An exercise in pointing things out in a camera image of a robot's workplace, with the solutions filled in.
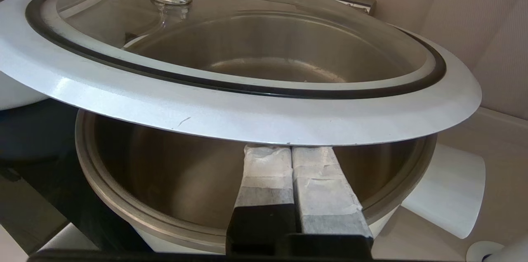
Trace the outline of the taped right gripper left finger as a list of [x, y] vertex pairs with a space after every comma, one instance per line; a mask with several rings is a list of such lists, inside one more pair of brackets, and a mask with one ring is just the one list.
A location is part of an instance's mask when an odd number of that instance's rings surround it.
[[247, 145], [243, 177], [226, 231], [227, 254], [275, 254], [297, 232], [290, 147]]

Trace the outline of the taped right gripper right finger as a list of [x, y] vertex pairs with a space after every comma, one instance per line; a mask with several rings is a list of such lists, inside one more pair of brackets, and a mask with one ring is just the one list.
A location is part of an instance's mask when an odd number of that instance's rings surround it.
[[334, 150], [294, 147], [292, 168], [301, 232], [324, 237], [359, 237], [371, 249], [373, 234], [363, 207]]

